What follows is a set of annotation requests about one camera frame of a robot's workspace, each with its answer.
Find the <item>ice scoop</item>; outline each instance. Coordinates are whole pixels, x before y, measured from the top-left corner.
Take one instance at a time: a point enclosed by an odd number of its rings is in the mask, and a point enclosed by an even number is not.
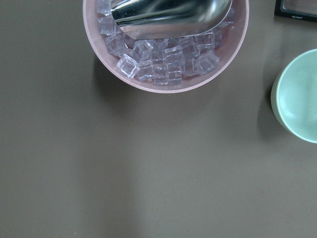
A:
[[[172,38],[214,28],[231,5],[232,0],[114,0],[111,13],[136,40]]]

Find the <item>plastic ice cube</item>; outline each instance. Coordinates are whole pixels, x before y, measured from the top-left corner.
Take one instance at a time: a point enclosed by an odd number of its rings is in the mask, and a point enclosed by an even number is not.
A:
[[[103,15],[111,14],[110,0],[97,0],[97,12]]]
[[[168,45],[168,39],[160,38],[160,39],[152,39],[149,40],[149,43],[153,46],[153,51],[164,51]]]
[[[168,44],[167,44],[167,48],[173,48],[175,46],[178,46],[178,38],[169,38],[168,39]]]
[[[170,67],[174,65],[177,65],[177,66],[184,65],[185,57],[180,46],[175,46],[173,48],[165,49],[164,52],[165,52],[166,62],[169,64]]]
[[[139,40],[134,43],[134,48],[131,52],[131,56],[137,61],[141,62],[148,60],[151,56],[153,46],[148,40]]]
[[[152,52],[151,59],[153,63],[166,63],[164,51]]]
[[[122,39],[116,35],[109,36],[105,39],[109,54],[121,56],[127,53],[128,47],[123,43]]]
[[[99,33],[107,36],[120,32],[120,28],[114,21],[112,15],[99,17],[98,27]]]
[[[208,31],[195,35],[195,42],[198,50],[202,49],[213,49],[214,48],[214,33],[213,31]]]
[[[117,69],[119,73],[131,79],[139,72],[138,63],[126,54],[121,56],[121,59],[117,63]]]
[[[140,71],[138,72],[138,80],[144,81],[146,79],[154,78],[153,62],[148,59],[138,64]]]
[[[179,66],[168,67],[168,84],[175,85],[182,82],[182,68]]]
[[[133,49],[134,43],[135,43],[135,40],[133,38],[131,38],[129,35],[125,34],[124,32],[120,34],[120,37],[123,43],[125,43],[128,48]]]
[[[179,45],[181,46],[185,56],[197,56],[199,54],[199,50],[193,36],[181,38],[179,40]]]
[[[222,42],[223,30],[220,27],[216,27],[212,31],[214,34],[214,47],[219,48]]]
[[[167,85],[168,84],[168,71],[167,63],[154,64],[154,85]]]
[[[199,75],[200,73],[197,72],[197,68],[195,66],[197,61],[196,57],[186,58],[185,59],[185,65],[183,69],[183,74],[186,76],[193,76],[193,75]]]
[[[206,74],[216,69],[219,63],[219,58],[213,51],[208,51],[200,55],[195,63],[195,68],[200,74]]]

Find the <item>green bowl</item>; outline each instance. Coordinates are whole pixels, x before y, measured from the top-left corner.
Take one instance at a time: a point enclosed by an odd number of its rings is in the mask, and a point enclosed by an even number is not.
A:
[[[271,104],[282,126],[305,141],[317,143],[317,49],[296,57],[279,74]]]

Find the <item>bowl rim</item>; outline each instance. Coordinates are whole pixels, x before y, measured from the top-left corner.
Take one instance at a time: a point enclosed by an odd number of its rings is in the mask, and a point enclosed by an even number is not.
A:
[[[311,139],[308,139],[302,135],[300,135],[299,133],[297,133],[296,131],[294,131],[292,129],[292,127],[287,123],[287,120],[284,118],[283,114],[282,114],[282,109],[281,109],[281,106],[280,106],[280,101],[279,101],[279,90],[280,90],[280,87],[281,87],[281,82],[283,81],[283,78],[284,78],[284,75],[285,73],[288,71],[288,69],[297,61],[299,60],[300,58],[306,56],[306,55],[309,55],[311,53],[317,53],[317,49],[313,49],[313,50],[309,50],[309,51],[306,51],[302,54],[300,54],[299,56],[297,56],[296,58],[294,58],[285,68],[284,70],[282,71],[282,73],[280,74],[279,78],[278,78],[278,82],[277,82],[277,86],[276,86],[276,92],[275,92],[275,100],[276,100],[276,107],[277,107],[277,112],[278,112],[278,115],[279,117],[281,118],[284,126],[292,133],[294,134],[295,136],[297,136],[298,138],[302,139],[302,140],[305,140],[305,141],[308,141],[308,142],[311,142],[311,143],[317,143],[317,138],[315,140],[311,140]]]
[[[212,81],[214,78],[216,78],[218,75],[220,75],[230,64],[231,62],[234,60],[234,58],[236,57],[236,55],[238,54],[243,41],[245,39],[246,33],[247,33],[247,29],[248,29],[248,24],[249,24],[249,15],[250,15],[250,7],[249,7],[249,0],[243,0],[246,3],[246,15],[245,15],[245,23],[243,26],[243,32],[242,32],[242,36],[241,39],[238,43],[237,48],[235,49],[235,51],[233,52],[232,56],[229,58],[229,60],[226,62],[226,64],[223,65],[222,68],[220,68],[218,70],[217,73],[215,73],[213,76],[211,76],[210,78],[204,80],[203,82],[200,82],[198,84],[195,84],[193,86],[187,87],[187,88],[181,88],[181,89],[171,89],[171,90],[159,90],[159,89],[153,89],[153,88],[147,88],[144,87],[142,85],[133,83],[133,81],[126,79],[125,77],[123,78],[121,74],[119,74],[119,72],[117,72],[116,70],[112,69],[107,62],[105,62],[102,58],[102,56],[99,54],[99,52],[96,49],[96,46],[94,44],[94,41],[92,39],[92,36],[89,33],[89,29],[88,29],[88,22],[87,22],[87,15],[86,15],[86,2],[88,0],[83,0],[83,20],[84,20],[84,26],[85,26],[85,31],[86,31],[86,35],[88,37],[89,43],[92,46],[95,54],[97,55],[97,57],[99,58],[99,60],[103,63],[103,65],[106,66],[106,68],[112,73],[114,74],[117,78],[119,78],[120,80],[124,81],[125,83],[136,87],[138,89],[144,90],[144,91],[148,91],[148,92],[153,92],[153,93],[162,93],[162,94],[172,94],[172,93],[181,93],[181,92],[186,92],[186,91],[190,91],[193,90],[195,88],[198,88],[200,86],[203,86],[207,83],[209,83],[210,81]]]

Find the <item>bowl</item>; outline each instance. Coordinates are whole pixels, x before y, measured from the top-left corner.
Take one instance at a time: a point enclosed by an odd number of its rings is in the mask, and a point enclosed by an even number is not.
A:
[[[297,137],[317,143],[317,49],[294,60],[276,78],[271,104],[277,120]]]
[[[136,79],[130,79],[123,76],[116,70],[118,58],[107,52],[103,37],[99,34],[96,0],[83,1],[83,17],[86,33],[93,50],[100,61],[117,78],[129,85],[149,92],[180,93],[195,89],[210,82],[223,72],[237,55],[247,31],[249,21],[249,1],[233,0],[232,5],[235,9],[235,22],[233,27],[227,31],[223,38],[221,47],[216,50],[216,54],[220,58],[217,68],[208,74],[183,80],[181,84],[167,86],[153,85],[149,82],[139,82]]]

